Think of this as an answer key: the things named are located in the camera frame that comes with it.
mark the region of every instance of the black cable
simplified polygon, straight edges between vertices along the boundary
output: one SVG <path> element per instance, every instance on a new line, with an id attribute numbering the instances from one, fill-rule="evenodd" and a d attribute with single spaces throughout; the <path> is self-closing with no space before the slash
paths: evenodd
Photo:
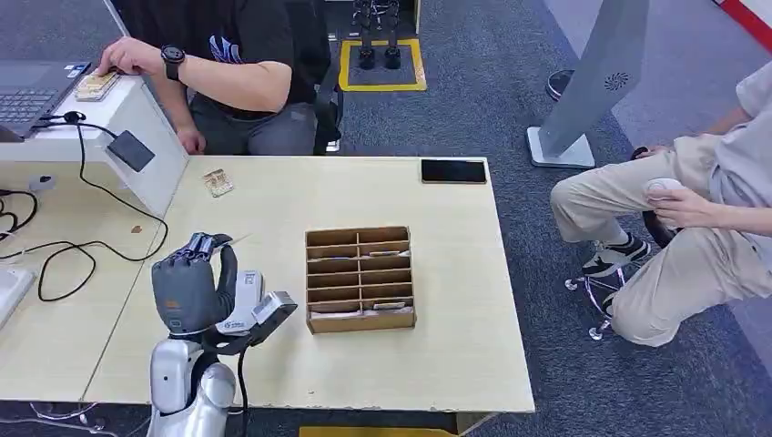
<path id="1" fill-rule="evenodd" d="M 247 437 L 247 427 L 249 426 L 249 402 L 247 401 L 247 384 L 244 383 L 244 355 L 247 348 L 239 353 L 239 363 L 236 366 L 236 373 L 239 376 L 239 390 L 241 390 L 241 437 Z"/>
<path id="2" fill-rule="evenodd" d="M 13 212 L 5 212 L 5 202 L 3 201 L 2 197 L 12 195 L 22 195 L 32 199 L 32 209 L 30 210 L 29 215 L 21 222 L 19 222 L 19 216 Z M 27 191 L 15 191 L 12 189 L 0 189 L 0 219 L 3 217 L 10 217 L 12 220 L 11 227 L 6 232 L 16 234 L 17 231 L 26 226 L 37 215 L 38 206 L 37 196 L 35 196 L 33 193 Z M 0 234 L 0 241 L 3 241 L 7 238 L 7 234 Z"/>
<path id="3" fill-rule="evenodd" d="M 161 248 L 163 247 L 163 245 L 166 242 L 167 237 L 168 237 L 168 224 L 167 224 L 166 221 L 164 221 L 164 219 L 158 218 L 156 216 L 153 216 L 152 214 L 148 214 L 145 211 L 143 211 L 142 209 L 139 209 L 139 208 L 135 207 L 134 205 L 131 205 L 130 203 L 126 202 L 124 199 L 119 198 L 118 196 L 113 194 L 113 192 L 110 191 L 109 189 L 104 188 L 104 187 L 102 187 L 102 186 L 100 186 L 98 184 L 95 184 L 95 183 L 87 180 L 86 177 L 84 176 L 84 171 L 86 170 L 86 142 L 83 139 L 83 130 L 81 129 L 81 127 L 93 127 L 93 128 L 99 129 L 99 130 L 101 130 L 103 132 L 106 132 L 112 138 L 117 138 L 116 134 L 114 134 L 112 131 L 110 131 L 106 127 L 92 125 L 92 124 L 89 124 L 89 123 L 80 123 L 80 122 L 74 122 L 74 123 L 51 123 L 51 122 L 46 122 L 44 125 L 37 126 L 37 127 L 38 128 L 44 128 L 44 127 L 50 127 L 50 126 L 73 126 L 73 127 L 75 127 L 77 129 L 77 137 L 78 137 L 78 139 L 80 141 L 80 170 L 78 172 L 78 177 L 80 178 L 80 180 L 82 180 L 86 185 L 88 185 L 88 186 L 90 186 L 92 188 L 97 188 L 97 189 L 100 189 L 103 192 L 107 193 L 111 198 L 115 199 L 118 203 L 121 203 L 122 205 L 135 210 L 136 212 L 138 212 L 139 214 L 141 214 L 141 215 L 143 215 L 145 217 L 154 219 L 155 221 L 157 221 L 158 223 L 161 224 L 161 226 L 164 229 L 164 234 L 163 234 L 163 238 L 161 238 L 161 241 L 158 243 L 158 246 L 155 249 L 153 249 L 150 253 L 148 253 L 146 256 L 141 257 L 141 258 L 131 258 L 131 257 L 127 256 L 127 255 L 124 255 L 121 252 L 113 249 L 113 247 L 110 246 L 109 244 L 107 244 L 106 242 L 100 241 L 100 240 L 88 241 L 87 243 L 81 243 L 81 244 L 76 244 L 76 243 L 73 243 L 71 241 L 66 241 L 66 240 L 52 241 L 50 243 L 41 244 L 39 246 L 34 246 L 32 248 L 29 248 L 29 249 L 20 250 L 20 251 L 18 251 L 16 253 L 12 253 L 10 255 L 0 256 L 0 260 L 2 260 L 2 259 L 10 259 L 10 258 L 13 258 L 13 257 L 17 257 L 17 256 L 19 256 L 19 255 L 21 255 L 22 253 L 25 253 L 25 252 L 31 252 L 33 250 L 48 248 L 48 247 L 52 247 L 52 246 L 66 245 L 65 248 L 59 249 L 56 252 L 54 252 L 53 254 L 49 255 L 48 258 L 46 258 L 46 261 L 44 261 L 44 263 L 43 263 L 43 268 L 40 270 L 40 280 L 37 282 L 37 297 L 41 301 L 43 301 L 43 302 L 56 302 L 58 300 L 64 300 L 64 299 L 72 296 L 73 294 L 75 294 L 75 293 L 79 292 L 81 289 L 83 289 L 83 287 L 86 286 L 88 281 L 94 276 L 94 273 L 97 271 L 97 260 L 91 254 L 89 254 L 84 248 L 86 248 L 88 246 L 101 246 L 103 248 L 109 249 L 110 251 L 112 251 L 113 253 L 118 255 L 121 259 L 124 259 L 126 261 L 139 262 L 139 261 L 145 261 L 147 259 L 150 259 L 154 255 L 156 255 L 161 250 Z M 34 202 L 35 202 L 34 211 L 36 213 L 37 212 L 37 210 L 36 210 L 36 208 L 37 208 L 37 199 L 36 198 L 34 198 L 34 199 L 35 199 L 34 200 Z M 31 219 L 32 218 L 28 218 L 27 220 L 22 222 L 22 224 L 19 225 L 19 227 L 24 226 Z M 50 299 L 49 298 L 45 298 L 43 296 L 43 283 L 44 283 L 44 278 L 46 277 L 46 271 L 47 271 L 47 268 L 48 268 L 48 264 L 57 255 L 59 255 L 61 253 L 64 253 L 64 252 L 67 252 L 69 250 L 78 250 L 79 252 L 81 252 L 84 255 L 86 255 L 87 257 L 89 257 L 89 259 L 91 259 L 91 270 L 88 272 L 88 276 L 86 276 L 86 278 L 80 283 L 80 285 L 78 285 L 73 290 L 69 291 L 68 293 L 66 293 L 66 294 L 64 294 L 62 296 L 57 296 L 55 298 L 50 298 Z"/>

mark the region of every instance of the gray robotic hand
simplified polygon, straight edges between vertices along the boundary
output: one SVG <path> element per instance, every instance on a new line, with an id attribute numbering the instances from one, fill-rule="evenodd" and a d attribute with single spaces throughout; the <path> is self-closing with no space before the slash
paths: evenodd
<path id="1" fill-rule="evenodd" d="M 156 309 L 173 337 L 203 332 L 233 311 L 239 263 L 230 241 L 225 234 L 193 234 L 185 247 L 153 265 Z M 217 287 L 209 263 L 216 249 L 221 264 Z"/>

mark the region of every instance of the wristwatch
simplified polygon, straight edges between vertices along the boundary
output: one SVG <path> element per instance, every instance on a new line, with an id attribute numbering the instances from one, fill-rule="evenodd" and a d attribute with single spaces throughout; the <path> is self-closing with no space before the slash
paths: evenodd
<path id="1" fill-rule="evenodd" d="M 174 46 L 161 47 L 161 58 L 167 66 L 167 77 L 169 80 L 179 82 L 179 65 L 185 61 L 185 52 L 181 48 Z"/>

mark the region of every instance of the sneaker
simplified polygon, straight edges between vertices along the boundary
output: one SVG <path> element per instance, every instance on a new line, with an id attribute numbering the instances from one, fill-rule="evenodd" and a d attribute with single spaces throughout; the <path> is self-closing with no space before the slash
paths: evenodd
<path id="1" fill-rule="evenodd" d="M 582 273 L 591 278 L 602 278 L 617 269 L 651 253 L 649 243 L 627 233 L 625 244 L 598 243 L 598 249 L 592 259 L 582 266 Z"/>
<path id="2" fill-rule="evenodd" d="M 615 291 L 608 296 L 605 297 L 603 303 L 601 303 L 601 310 L 604 312 L 606 316 L 608 316 L 609 319 L 611 319 L 614 316 L 614 312 L 611 310 L 611 304 L 614 302 L 614 296 L 616 296 L 616 293 L 618 291 Z"/>

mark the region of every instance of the black sneaker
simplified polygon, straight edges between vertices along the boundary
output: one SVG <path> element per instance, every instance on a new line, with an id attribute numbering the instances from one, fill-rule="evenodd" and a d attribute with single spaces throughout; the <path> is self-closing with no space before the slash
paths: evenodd
<path id="1" fill-rule="evenodd" d="M 598 249 L 592 259 L 582 266 L 582 273 L 591 278 L 602 278 L 617 269 L 651 253 L 649 243 L 627 233 L 625 244 L 598 243 Z"/>

